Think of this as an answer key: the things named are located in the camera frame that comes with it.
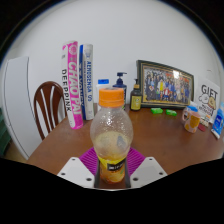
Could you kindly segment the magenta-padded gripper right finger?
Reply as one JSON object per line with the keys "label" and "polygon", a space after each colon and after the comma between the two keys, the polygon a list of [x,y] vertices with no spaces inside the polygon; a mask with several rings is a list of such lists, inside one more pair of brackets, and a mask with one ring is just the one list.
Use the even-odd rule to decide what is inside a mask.
{"label": "magenta-padded gripper right finger", "polygon": [[133,148],[126,157],[125,171],[127,188],[140,188],[167,175],[154,157],[145,157]]}

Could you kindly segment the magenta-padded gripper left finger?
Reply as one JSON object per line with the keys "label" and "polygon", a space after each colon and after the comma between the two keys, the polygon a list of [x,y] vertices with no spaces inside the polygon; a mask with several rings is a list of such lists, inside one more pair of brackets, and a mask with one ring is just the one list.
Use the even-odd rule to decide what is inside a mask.
{"label": "magenta-padded gripper left finger", "polygon": [[80,157],[71,157],[58,176],[84,188],[95,188],[99,182],[99,161],[93,148]]}

